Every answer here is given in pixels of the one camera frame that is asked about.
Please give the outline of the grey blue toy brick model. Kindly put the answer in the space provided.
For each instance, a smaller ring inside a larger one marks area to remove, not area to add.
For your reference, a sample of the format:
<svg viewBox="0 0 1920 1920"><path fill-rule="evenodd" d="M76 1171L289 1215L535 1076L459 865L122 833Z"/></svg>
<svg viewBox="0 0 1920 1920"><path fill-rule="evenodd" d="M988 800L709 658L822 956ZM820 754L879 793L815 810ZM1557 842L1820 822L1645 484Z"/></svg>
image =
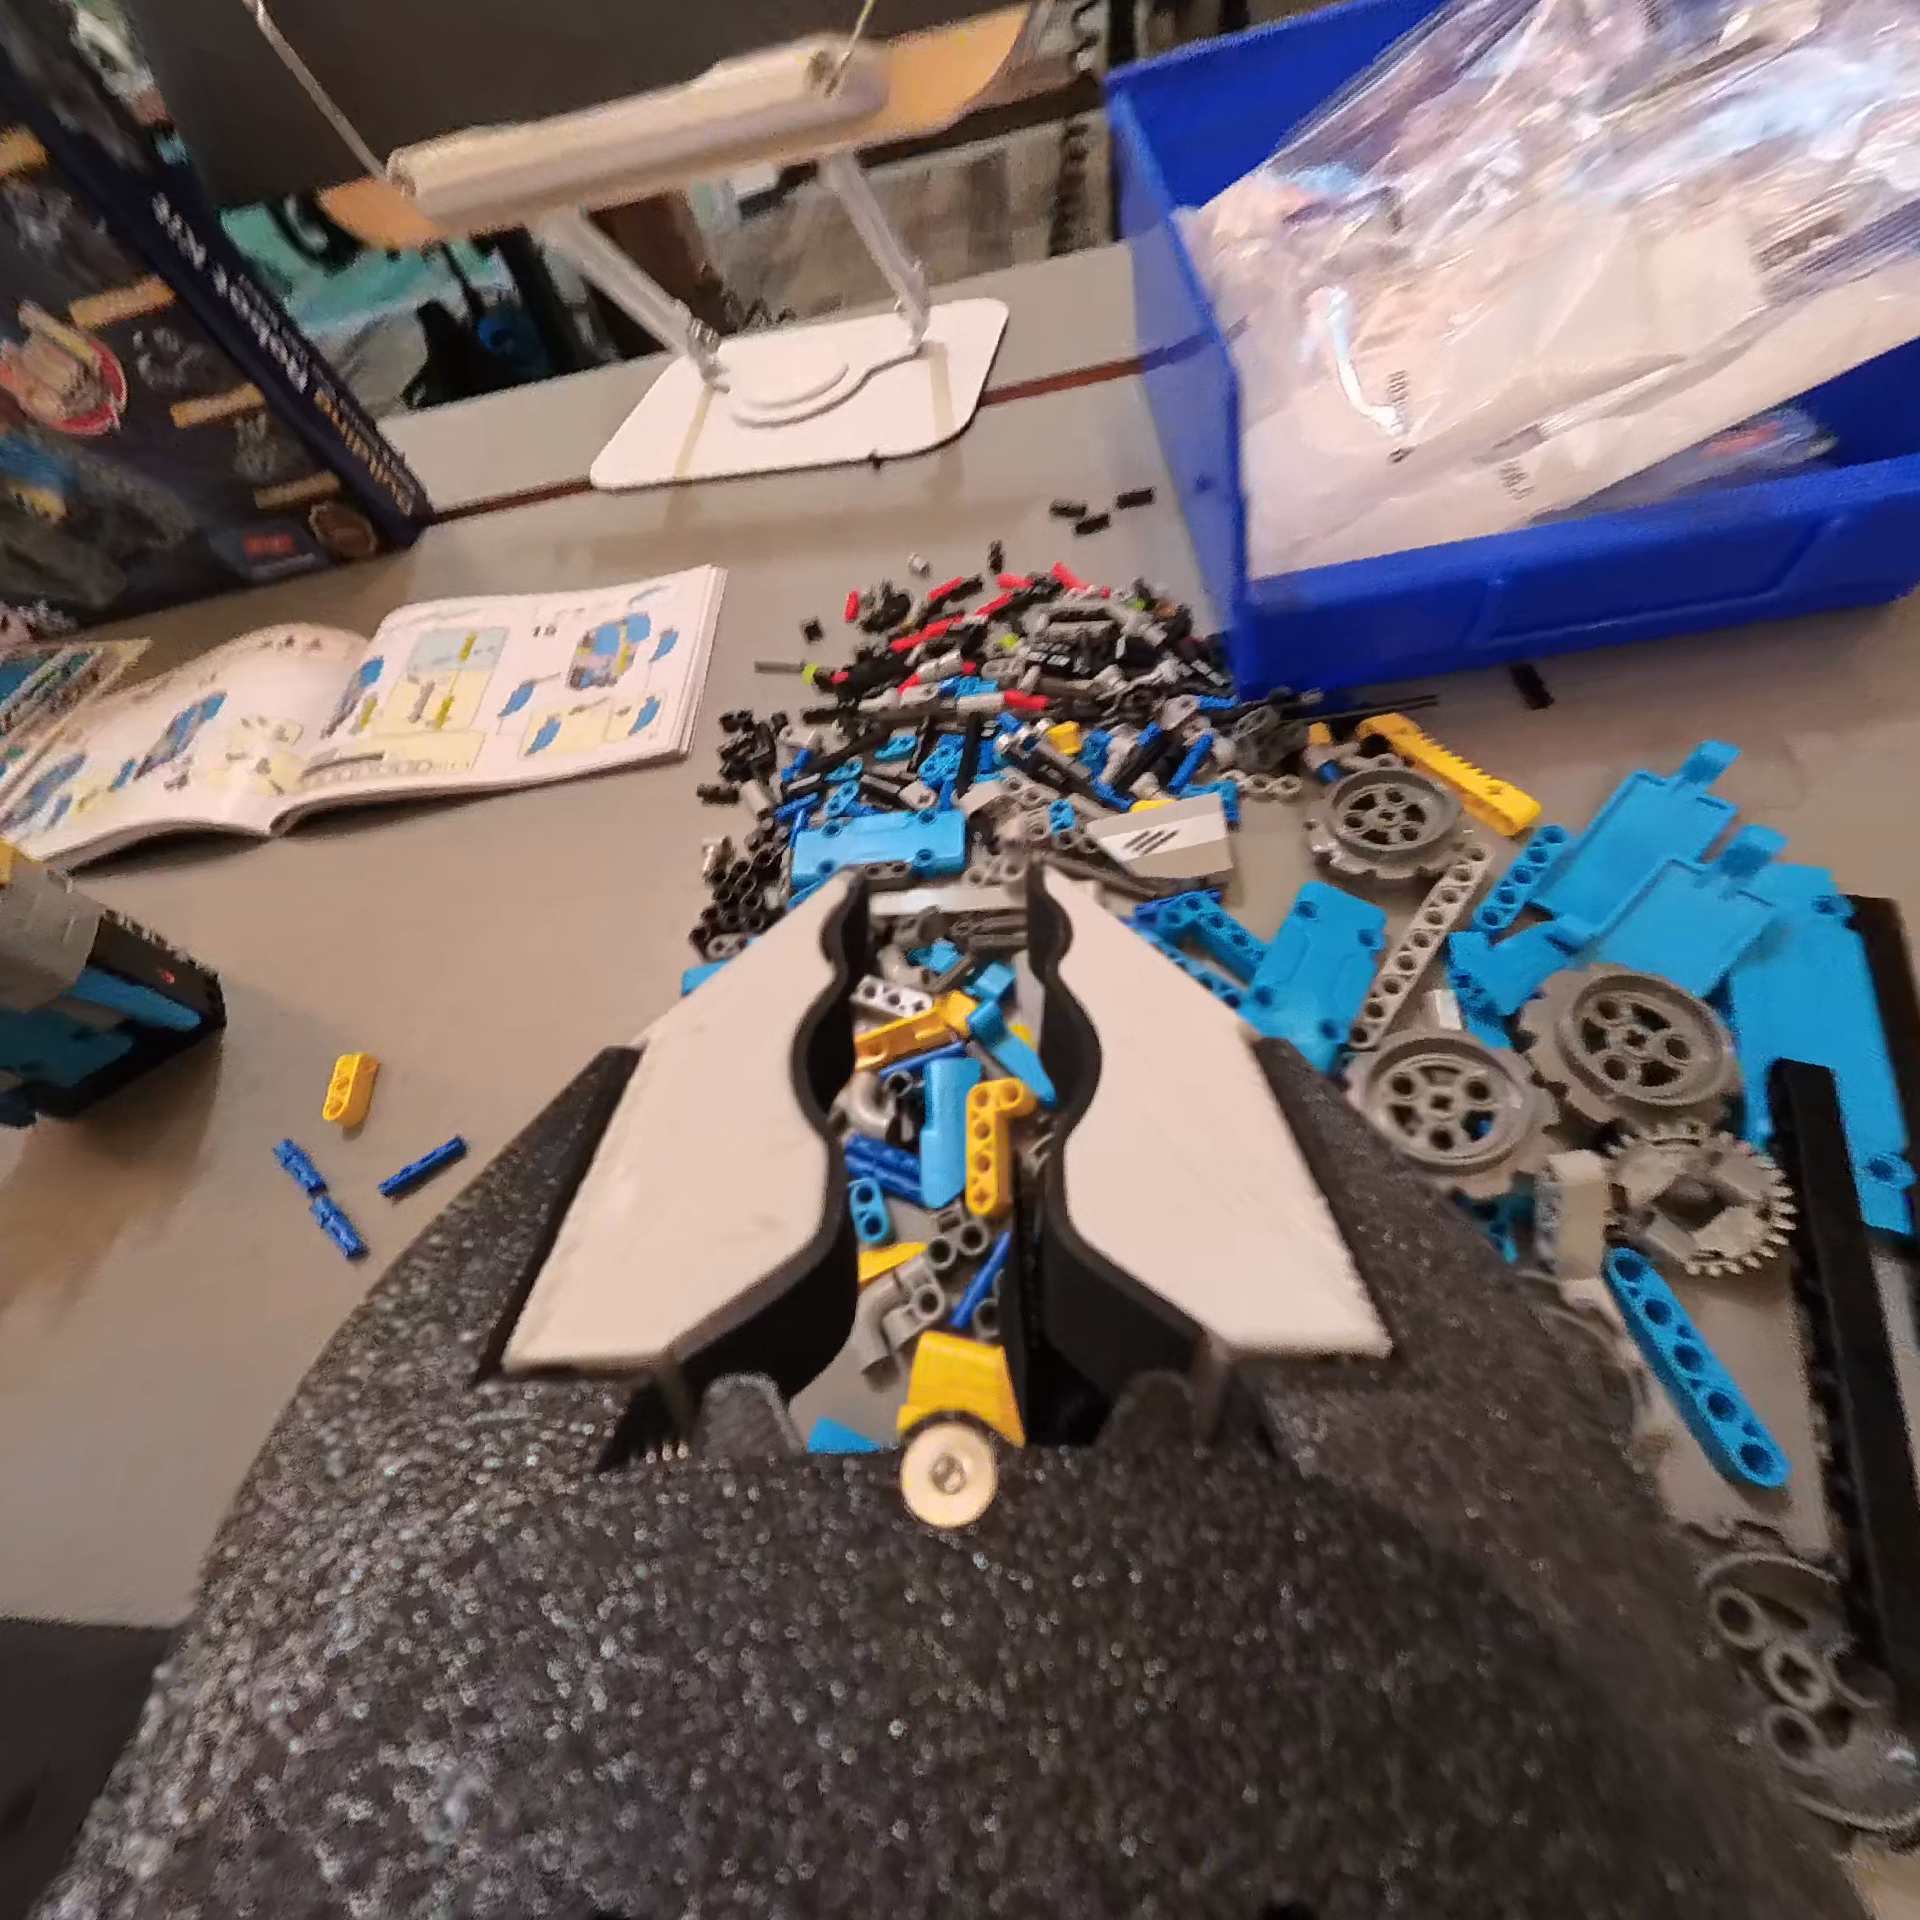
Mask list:
<svg viewBox="0 0 1920 1920"><path fill-rule="evenodd" d="M221 982L2 847L2 1124L73 1120L227 1030Z"/></svg>

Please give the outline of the pile of toy brick pieces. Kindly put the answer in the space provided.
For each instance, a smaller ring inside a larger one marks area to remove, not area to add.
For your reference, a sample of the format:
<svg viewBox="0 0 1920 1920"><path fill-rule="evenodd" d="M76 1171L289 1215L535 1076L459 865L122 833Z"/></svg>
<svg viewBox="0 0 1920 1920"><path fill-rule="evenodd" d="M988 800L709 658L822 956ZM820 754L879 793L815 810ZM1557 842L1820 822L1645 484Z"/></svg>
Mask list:
<svg viewBox="0 0 1920 1920"><path fill-rule="evenodd" d="M829 1104L862 1299L806 1451L909 1422L941 1459L1106 1407L1045 1334L1066 1098L1018 1018L1027 895L1082 886L1249 1042L1319 1071L1618 1386L1692 1535L1742 1735L1837 1833L1916 1856L1916 993L1892 903L1721 793L1637 771L1580 828L1407 711L1229 692L1151 584L1068 567L845 604L845 660L756 660L797 714L717 719L692 993L868 883Z"/></svg>

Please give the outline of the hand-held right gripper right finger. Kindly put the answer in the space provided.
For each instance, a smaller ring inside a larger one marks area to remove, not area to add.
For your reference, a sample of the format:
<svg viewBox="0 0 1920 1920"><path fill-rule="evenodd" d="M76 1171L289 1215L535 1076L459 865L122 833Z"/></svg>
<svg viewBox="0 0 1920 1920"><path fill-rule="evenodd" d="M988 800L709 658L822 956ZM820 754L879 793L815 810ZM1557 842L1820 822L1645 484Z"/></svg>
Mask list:
<svg viewBox="0 0 1920 1920"><path fill-rule="evenodd" d="M1073 1366L1383 1361L1391 1337L1254 1032L1082 881L1027 886L1047 1340Z"/></svg>

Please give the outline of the blue sticker sheet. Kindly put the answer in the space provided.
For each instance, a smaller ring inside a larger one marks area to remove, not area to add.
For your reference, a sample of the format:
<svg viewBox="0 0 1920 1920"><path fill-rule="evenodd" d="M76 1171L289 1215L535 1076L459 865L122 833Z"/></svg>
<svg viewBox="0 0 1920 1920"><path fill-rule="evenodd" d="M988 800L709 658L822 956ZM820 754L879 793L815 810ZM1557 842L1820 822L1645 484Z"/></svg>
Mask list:
<svg viewBox="0 0 1920 1920"><path fill-rule="evenodd" d="M114 688L151 642L33 640L2 654L2 746L45 731L71 711Z"/></svg>

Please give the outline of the clear plastic bags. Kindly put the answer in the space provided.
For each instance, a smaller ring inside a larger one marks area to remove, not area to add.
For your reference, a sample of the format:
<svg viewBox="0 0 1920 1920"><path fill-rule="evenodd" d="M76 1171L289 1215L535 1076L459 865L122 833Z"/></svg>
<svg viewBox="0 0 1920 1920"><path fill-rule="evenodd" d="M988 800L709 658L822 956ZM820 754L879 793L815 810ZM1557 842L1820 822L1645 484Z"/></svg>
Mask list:
<svg viewBox="0 0 1920 1920"><path fill-rule="evenodd" d="M1916 339L1917 10L1447 4L1181 216L1249 569L1495 537Z"/></svg>

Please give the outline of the white book stand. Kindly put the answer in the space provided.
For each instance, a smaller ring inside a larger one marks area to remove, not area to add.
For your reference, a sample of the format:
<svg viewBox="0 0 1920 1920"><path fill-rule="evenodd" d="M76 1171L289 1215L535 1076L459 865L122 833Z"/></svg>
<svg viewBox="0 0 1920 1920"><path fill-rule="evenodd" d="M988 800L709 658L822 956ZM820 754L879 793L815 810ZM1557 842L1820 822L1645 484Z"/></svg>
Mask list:
<svg viewBox="0 0 1920 1920"><path fill-rule="evenodd" d="M707 31L721 55L657 58L657 81L574 83L578 102L535 108L398 111L421 136L369 140L267 4L253 32L345 150L350 175L319 188L324 212L372 247L422 247L521 228L666 350L668 367L595 456L589 487L671 489L709 478L890 464L962 434L1007 324L995 298L938 298L882 209L867 151L955 128L1007 89L1042 4L927 4L882 35L874 4L850 24L769 42L742 8ZM847 216L884 282L882 311L717 334L597 220L613 209L758 166L806 166Z"/></svg>

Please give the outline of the instruction booklet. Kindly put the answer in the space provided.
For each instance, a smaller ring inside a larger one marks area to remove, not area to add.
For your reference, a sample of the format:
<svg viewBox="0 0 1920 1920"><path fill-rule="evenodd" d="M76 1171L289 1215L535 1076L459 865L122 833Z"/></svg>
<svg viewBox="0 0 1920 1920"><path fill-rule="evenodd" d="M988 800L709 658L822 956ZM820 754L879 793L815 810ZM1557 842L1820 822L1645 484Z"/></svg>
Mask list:
<svg viewBox="0 0 1920 1920"><path fill-rule="evenodd" d="M77 868L177 833L269 839L353 804L466 800L687 752L729 576L450 598L372 635L242 633L76 710L4 780L2 834Z"/></svg>

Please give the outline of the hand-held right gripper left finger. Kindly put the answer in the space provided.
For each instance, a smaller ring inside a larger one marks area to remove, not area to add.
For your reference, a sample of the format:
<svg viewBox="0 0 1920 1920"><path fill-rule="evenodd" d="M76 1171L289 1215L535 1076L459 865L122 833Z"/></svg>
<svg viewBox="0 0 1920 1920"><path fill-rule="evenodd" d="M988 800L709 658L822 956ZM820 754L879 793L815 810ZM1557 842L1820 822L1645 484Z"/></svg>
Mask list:
<svg viewBox="0 0 1920 1920"><path fill-rule="evenodd" d="M642 1034L506 1374L815 1378L843 1350L857 1240L828 1111L868 891L828 878Z"/></svg>

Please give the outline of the dark printed toy set box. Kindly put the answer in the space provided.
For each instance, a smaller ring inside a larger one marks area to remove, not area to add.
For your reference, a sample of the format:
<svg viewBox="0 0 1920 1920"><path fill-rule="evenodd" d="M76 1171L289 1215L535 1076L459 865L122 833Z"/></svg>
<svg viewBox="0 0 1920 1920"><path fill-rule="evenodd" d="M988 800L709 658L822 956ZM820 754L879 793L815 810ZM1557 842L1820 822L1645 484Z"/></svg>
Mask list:
<svg viewBox="0 0 1920 1920"><path fill-rule="evenodd" d="M63 4L2 8L4 640L419 540L426 489Z"/></svg>

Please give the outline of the blue plastic bin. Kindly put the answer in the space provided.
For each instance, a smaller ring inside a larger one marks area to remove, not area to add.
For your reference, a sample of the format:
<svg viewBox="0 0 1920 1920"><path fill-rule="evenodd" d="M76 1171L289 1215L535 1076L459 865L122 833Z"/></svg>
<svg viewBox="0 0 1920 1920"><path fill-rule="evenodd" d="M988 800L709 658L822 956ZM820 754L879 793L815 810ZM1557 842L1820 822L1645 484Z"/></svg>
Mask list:
<svg viewBox="0 0 1920 1920"><path fill-rule="evenodd" d="M1106 81L1116 224L1170 491L1253 690L1365 688L1628 640L1873 609L1916 587L1917 347L1820 387L1839 464L1379 560L1254 578L1242 385L1174 212L1209 200L1437 4L1361 2L1202 40Z"/></svg>

